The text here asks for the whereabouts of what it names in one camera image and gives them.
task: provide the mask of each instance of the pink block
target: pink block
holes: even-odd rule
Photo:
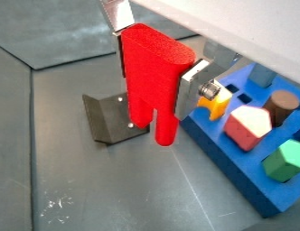
[[[251,151],[272,130],[270,111],[255,106],[240,106],[232,111],[224,131],[242,149]]]

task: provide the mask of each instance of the red block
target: red block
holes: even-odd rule
[[[240,106],[232,111],[224,131],[248,152],[271,132],[270,111],[255,106]]]
[[[121,34],[128,81],[129,109],[144,128],[157,110],[157,142],[172,145],[179,119],[175,116],[180,78],[195,64],[195,51],[145,24]]]

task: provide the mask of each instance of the brown block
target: brown block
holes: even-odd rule
[[[270,111],[272,126],[279,127],[295,109],[300,107],[300,100],[290,91],[278,90],[263,107]]]

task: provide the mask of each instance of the red plastic piece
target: red plastic piece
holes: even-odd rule
[[[195,64],[195,51],[164,33],[137,23],[121,34],[132,121],[145,128],[157,110],[157,143],[173,144],[180,77]]]

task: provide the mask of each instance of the orange block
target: orange block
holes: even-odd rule
[[[221,91],[213,100],[201,97],[197,106],[204,106],[211,111],[209,120],[217,120],[225,114],[227,107],[232,101],[232,92],[215,80],[215,83],[221,86]]]
[[[240,106],[232,111],[224,131],[248,152],[271,132],[270,111],[255,106]]]

